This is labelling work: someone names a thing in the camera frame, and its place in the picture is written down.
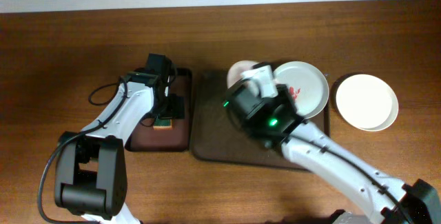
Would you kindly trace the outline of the green and orange sponge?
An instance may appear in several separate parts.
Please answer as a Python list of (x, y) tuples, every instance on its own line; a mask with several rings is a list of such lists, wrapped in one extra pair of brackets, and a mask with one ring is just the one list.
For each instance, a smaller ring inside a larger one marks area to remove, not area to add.
[(171, 130), (172, 120), (171, 119), (156, 119), (153, 123), (154, 130)]

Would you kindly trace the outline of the pink plate with red stain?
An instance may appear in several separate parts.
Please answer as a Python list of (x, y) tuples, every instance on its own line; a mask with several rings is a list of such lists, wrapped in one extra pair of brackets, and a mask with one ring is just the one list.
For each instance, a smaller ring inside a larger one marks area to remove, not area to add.
[(242, 79), (241, 74), (244, 71), (252, 70), (253, 66), (256, 65), (256, 61), (238, 61), (236, 62), (227, 73), (227, 87), (230, 88), (235, 84), (237, 81)]

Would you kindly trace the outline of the pale green stained plate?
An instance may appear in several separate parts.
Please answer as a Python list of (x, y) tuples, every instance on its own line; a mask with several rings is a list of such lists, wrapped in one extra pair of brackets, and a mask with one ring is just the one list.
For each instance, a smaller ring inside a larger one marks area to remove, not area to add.
[(287, 86), (299, 115), (310, 119), (324, 110), (329, 100), (329, 85), (318, 68), (291, 61), (278, 66), (274, 76), (277, 82)]

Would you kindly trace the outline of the cream plate with red stain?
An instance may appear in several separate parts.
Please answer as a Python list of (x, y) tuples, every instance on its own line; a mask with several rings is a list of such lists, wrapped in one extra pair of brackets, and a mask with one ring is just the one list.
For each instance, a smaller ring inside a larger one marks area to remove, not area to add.
[(370, 74), (354, 74), (337, 87), (336, 107), (349, 125), (368, 132), (390, 127), (399, 113), (398, 98), (382, 79)]

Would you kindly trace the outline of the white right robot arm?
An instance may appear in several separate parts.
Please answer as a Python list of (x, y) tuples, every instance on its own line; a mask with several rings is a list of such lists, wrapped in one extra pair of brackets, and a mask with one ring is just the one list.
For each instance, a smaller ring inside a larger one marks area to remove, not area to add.
[(290, 163), (318, 175), (363, 212), (335, 223), (439, 223), (440, 197), (422, 179), (408, 185), (332, 141), (310, 121), (326, 106), (329, 86), (316, 67), (293, 61), (239, 61), (227, 73), (224, 108), (240, 129)]

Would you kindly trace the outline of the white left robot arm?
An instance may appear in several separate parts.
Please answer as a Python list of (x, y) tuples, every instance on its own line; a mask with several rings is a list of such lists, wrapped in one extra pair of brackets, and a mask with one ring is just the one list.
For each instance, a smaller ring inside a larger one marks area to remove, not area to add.
[(65, 132), (49, 162), (56, 163), (54, 202), (83, 223), (139, 223), (129, 210), (125, 144), (137, 125), (159, 117), (176, 96), (175, 74), (129, 72), (116, 82), (105, 109), (80, 132)]

